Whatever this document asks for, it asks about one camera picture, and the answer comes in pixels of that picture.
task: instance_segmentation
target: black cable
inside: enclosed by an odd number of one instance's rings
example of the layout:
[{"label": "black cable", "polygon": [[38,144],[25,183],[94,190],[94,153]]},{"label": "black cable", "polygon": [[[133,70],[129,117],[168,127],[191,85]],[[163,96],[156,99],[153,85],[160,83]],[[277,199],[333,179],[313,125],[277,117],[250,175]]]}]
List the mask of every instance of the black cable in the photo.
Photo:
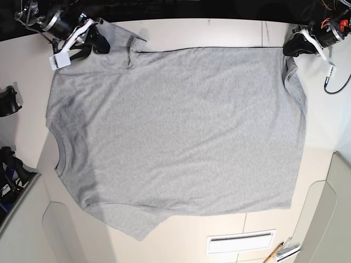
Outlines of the black cable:
[{"label": "black cable", "polygon": [[327,92],[327,94],[330,94],[330,95],[334,95],[334,94],[338,94],[339,92],[341,92],[346,86],[347,84],[349,84],[349,82],[351,81],[351,74],[349,76],[349,78],[347,79],[346,83],[344,86],[342,86],[342,88],[336,92],[328,92],[327,91],[327,86],[324,87],[324,91]]},{"label": "black cable", "polygon": [[302,21],[310,20],[313,10],[316,7],[316,0],[311,0],[301,12],[300,18]]}]

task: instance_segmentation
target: wire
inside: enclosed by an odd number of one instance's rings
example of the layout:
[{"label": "wire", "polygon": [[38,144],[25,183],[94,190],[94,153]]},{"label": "wire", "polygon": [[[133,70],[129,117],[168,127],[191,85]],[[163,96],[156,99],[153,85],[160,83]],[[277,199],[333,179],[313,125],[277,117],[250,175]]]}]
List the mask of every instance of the wire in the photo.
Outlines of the wire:
[{"label": "wire", "polygon": [[321,2],[322,5],[324,5],[324,7],[325,7],[327,10],[329,10],[329,11],[332,10],[332,9],[324,2],[324,0],[320,0],[320,2]]},{"label": "wire", "polygon": [[311,0],[311,1],[309,2],[309,4],[305,7],[305,9],[301,12],[300,17],[301,17],[301,20],[302,20],[302,21],[308,21],[308,20],[310,20],[310,17],[311,17],[311,15],[312,15],[312,12],[313,12],[313,10],[314,10],[315,7],[316,7],[316,3],[317,3],[316,0]]},{"label": "wire", "polygon": [[284,247],[286,246],[286,244],[291,241],[291,237],[288,237],[287,240],[285,241],[285,243],[283,244],[283,246],[281,247],[281,250],[284,249]]},{"label": "wire", "polygon": [[351,7],[351,3],[349,3],[347,0],[339,0],[341,3],[346,5],[347,7]]},{"label": "wire", "polygon": [[347,84],[349,84],[350,81],[351,81],[351,74],[350,74],[349,78],[347,79],[345,85],[342,86],[342,88],[340,90],[338,90],[336,92],[328,92],[327,91],[327,86],[324,86],[324,91],[327,92],[327,94],[329,94],[329,95],[338,94],[339,92],[341,92],[347,86]]},{"label": "wire", "polygon": [[323,20],[323,22],[321,23],[320,29],[322,29],[323,27],[325,27],[326,25],[324,24],[325,22],[328,22],[330,20],[330,18],[326,18]]}]

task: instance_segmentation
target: t-shirt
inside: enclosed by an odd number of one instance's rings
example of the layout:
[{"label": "t-shirt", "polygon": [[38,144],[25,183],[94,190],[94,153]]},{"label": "t-shirt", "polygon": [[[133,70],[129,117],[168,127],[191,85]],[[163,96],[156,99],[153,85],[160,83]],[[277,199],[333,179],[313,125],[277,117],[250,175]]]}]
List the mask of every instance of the t-shirt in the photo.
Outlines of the t-shirt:
[{"label": "t-shirt", "polygon": [[146,52],[104,22],[109,54],[56,72],[59,178],[90,215],[142,240],[172,215],[287,209],[307,108],[282,48]]}]

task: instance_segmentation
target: white tag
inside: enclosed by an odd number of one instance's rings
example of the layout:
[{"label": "white tag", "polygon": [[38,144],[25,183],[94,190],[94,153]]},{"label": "white tag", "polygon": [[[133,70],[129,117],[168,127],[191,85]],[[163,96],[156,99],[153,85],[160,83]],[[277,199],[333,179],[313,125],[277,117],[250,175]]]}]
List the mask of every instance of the white tag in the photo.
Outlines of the white tag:
[{"label": "white tag", "polygon": [[4,195],[6,195],[9,191],[11,190],[9,185],[5,185],[2,189],[1,189],[1,197],[3,197]]},{"label": "white tag", "polygon": [[58,52],[53,56],[49,57],[52,70],[57,70],[59,68],[68,66],[71,64],[70,54],[68,52]]}]

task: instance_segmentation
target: black background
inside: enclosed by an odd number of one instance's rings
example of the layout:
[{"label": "black background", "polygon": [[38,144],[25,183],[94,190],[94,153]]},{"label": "black background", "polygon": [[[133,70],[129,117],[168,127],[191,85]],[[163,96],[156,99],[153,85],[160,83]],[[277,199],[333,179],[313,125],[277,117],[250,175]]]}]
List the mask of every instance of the black background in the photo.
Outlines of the black background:
[{"label": "black background", "polygon": [[[39,0],[40,12],[69,0]],[[109,22],[165,18],[251,19],[308,24],[328,14],[321,0],[78,0],[76,3]],[[0,1],[0,41],[29,35],[13,19],[20,0]]]}]

